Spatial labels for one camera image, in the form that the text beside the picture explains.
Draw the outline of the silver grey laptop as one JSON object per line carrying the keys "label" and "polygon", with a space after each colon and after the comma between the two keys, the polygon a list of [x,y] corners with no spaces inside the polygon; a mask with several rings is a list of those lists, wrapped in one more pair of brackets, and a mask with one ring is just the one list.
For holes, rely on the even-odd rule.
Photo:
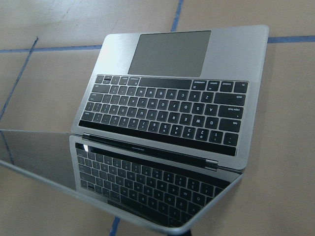
{"label": "silver grey laptop", "polygon": [[168,236],[243,177],[269,28],[107,35],[71,133],[1,132],[2,166]]}

